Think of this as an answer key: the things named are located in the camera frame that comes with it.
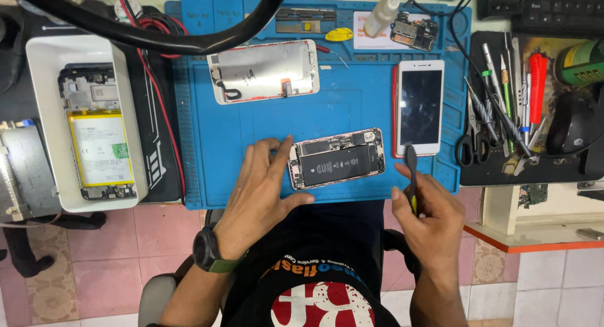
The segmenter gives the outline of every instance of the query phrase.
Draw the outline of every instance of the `orange shelf edge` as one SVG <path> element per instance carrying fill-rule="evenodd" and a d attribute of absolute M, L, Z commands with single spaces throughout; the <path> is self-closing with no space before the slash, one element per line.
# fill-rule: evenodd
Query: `orange shelf edge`
<path fill-rule="evenodd" d="M 476 236 L 477 238 L 487 242 L 495 248 L 508 253 L 508 254 L 519 254 L 519 253 L 532 253 L 534 251 L 550 251 L 550 250 L 570 250 L 570 249 L 587 249 L 587 248 L 604 248 L 603 241 L 581 241 L 581 242 L 560 242 L 560 243 L 548 243 L 548 244 L 536 244 L 536 245 L 523 245 L 523 246 L 508 246 L 493 238 L 486 236 L 479 231 L 476 231 L 467 225 L 463 228 L 466 232 Z"/>

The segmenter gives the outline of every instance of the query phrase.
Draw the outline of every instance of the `smartphone screen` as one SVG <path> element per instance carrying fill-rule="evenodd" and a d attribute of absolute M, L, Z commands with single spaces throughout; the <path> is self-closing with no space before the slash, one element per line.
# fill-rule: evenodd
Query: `smartphone screen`
<path fill-rule="evenodd" d="M 442 70 L 402 71 L 400 145 L 439 142 Z"/>

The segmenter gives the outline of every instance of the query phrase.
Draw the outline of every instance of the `white wall tile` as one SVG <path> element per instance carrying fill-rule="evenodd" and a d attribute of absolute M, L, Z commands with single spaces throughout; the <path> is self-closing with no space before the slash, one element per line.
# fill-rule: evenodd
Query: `white wall tile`
<path fill-rule="evenodd" d="M 467 320 L 467 312 L 470 308 L 470 289 L 472 286 L 460 286 L 459 293 L 461 295 L 461 304 L 463 305 L 463 312 L 466 315 Z"/>
<path fill-rule="evenodd" d="M 600 313 L 600 327 L 604 327 L 604 303 L 602 303 L 602 311 Z"/>
<path fill-rule="evenodd" d="M 604 287 L 565 288 L 562 290 L 559 327 L 599 327 Z"/>
<path fill-rule="evenodd" d="M 411 326 L 409 306 L 413 291 L 388 291 L 382 293 L 382 306 L 388 309 L 401 326 Z"/>
<path fill-rule="evenodd" d="M 569 250 L 564 288 L 604 286 L 604 248 Z"/>
<path fill-rule="evenodd" d="M 517 290 L 560 288 L 566 250 L 520 254 Z"/>
<path fill-rule="evenodd" d="M 4 311 L 4 301 L 2 298 L 2 289 L 0 288 L 0 327 L 7 327 L 6 312 Z"/>
<path fill-rule="evenodd" d="M 55 322 L 55 323 L 46 323 L 46 324 L 36 324 L 30 327 L 80 327 L 79 320 L 73 321 L 64 321 L 64 322 Z"/>
<path fill-rule="evenodd" d="M 81 327 L 136 327 L 138 326 L 138 314 L 113 315 L 93 317 L 80 320 Z"/>
<path fill-rule="evenodd" d="M 216 317 L 216 320 L 212 324 L 212 327 L 221 327 L 221 321 L 222 321 L 222 313 L 220 311 L 218 311 L 218 316 Z"/>
<path fill-rule="evenodd" d="M 512 318 L 515 296 L 516 282 L 472 286 L 468 320 Z"/>
<path fill-rule="evenodd" d="M 561 292 L 560 288 L 517 292 L 514 327 L 554 327 Z"/>

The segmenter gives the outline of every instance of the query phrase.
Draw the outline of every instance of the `green sticker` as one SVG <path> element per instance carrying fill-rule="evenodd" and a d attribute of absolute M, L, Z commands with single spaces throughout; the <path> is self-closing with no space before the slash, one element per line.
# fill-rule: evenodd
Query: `green sticker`
<path fill-rule="evenodd" d="M 128 144 L 126 143 L 118 143 L 113 144 L 111 147 L 114 150 L 114 155 L 116 158 L 128 158 L 130 155 L 128 154 Z"/>

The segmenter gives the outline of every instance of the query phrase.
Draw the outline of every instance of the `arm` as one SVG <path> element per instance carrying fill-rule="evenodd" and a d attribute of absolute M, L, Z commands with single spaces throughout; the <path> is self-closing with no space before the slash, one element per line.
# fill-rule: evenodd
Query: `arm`
<path fill-rule="evenodd" d="M 281 200 L 283 172 L 294 139 L 267 138 L 248 146 L 235 188 L 213 231 L 224 260 L 239 259 L 290 211 L 315 201 L 307 193 Z M 162 313 L 163 326 L 211 326 L 230 273 L 215 274 L 193 265 Z"/>
<path fill-rule="evenodd" d="M 396 163 L 396 170 L 411 178 L 409 168 Z M 405 232 L 405 240 L 422 264 L 422 274 L 411 298 L 413 326 L 464 326 L 466 317 L 458 284 L 458 255 L 464 224 L 464 206 L 432 176 L 417 173 L 417 209 L 392 188 L 392 212 Z"/>

